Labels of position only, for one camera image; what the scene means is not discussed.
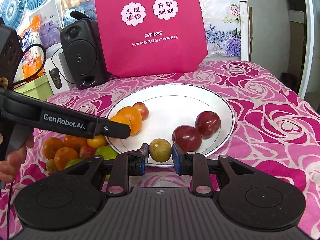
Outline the person's left hand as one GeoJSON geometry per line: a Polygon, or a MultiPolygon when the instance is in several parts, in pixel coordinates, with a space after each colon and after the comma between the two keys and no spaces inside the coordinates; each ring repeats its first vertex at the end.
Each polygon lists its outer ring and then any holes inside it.
{"type": "Polygon", "coordinates": [[[13,151],[8,154],[7,160],[1,161],[0,163],[0,175],[1,181],[6,183],[12,183],[20,166],[25,162],[27,156],[27,149],[34,147],[34,136],[31,135],[19,150],[13,151]]]}

